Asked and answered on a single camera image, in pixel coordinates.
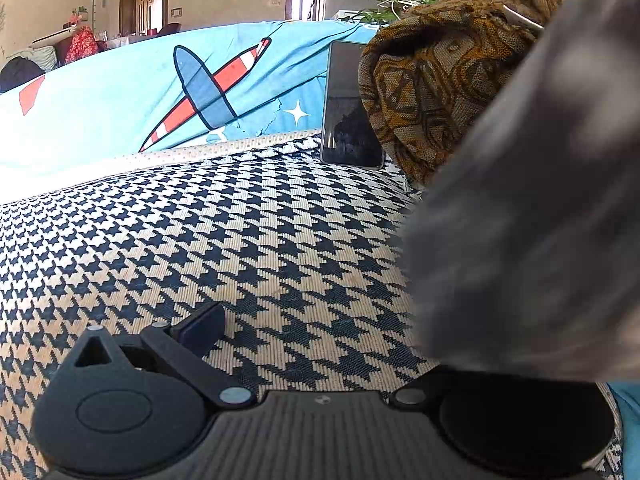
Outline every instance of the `smartphone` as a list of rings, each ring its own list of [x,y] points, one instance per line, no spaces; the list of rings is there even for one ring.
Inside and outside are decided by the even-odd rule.
[[[324,95],[320,160],[326,164],[379,170],[385,163],[358,90],[358,64],[363,44],[334,41]]]

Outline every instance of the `red shape on blanket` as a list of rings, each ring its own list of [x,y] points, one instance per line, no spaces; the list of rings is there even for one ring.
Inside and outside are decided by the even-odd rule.
[[[82,27],[71,41],[71,47],[66,53],[65,65],[73,63],[83,57],[98,54],[100,49],[95,41],[94,34],[89,27]]]
[[[22,108],[23,115],[29,113],[29,110],[33,108],[33,104],[36,102],[36,97],[38,96],[38,91],[42,83],[44,83],[44,78],[45,76],[41,75],[20,90],[20,107]]]

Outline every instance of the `dark chair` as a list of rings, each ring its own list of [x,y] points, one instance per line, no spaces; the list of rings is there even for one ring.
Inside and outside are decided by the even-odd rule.
[[[176,34],[180,32],[182,28],[181,23],[167,23],[163,28],[158,32],[158,36],[168,36],[169,34]]]

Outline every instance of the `black bag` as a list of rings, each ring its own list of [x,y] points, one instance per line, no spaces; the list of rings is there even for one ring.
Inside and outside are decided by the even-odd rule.
[[[0,71],[0,92],[8,92],[44,75],[44,70],[30,59],[14,57]]]

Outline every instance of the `wooden door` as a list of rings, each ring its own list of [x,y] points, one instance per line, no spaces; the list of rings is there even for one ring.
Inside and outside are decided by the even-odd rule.
[[[136,0],[136,33],[141,36],[151,28],[154,0]]]

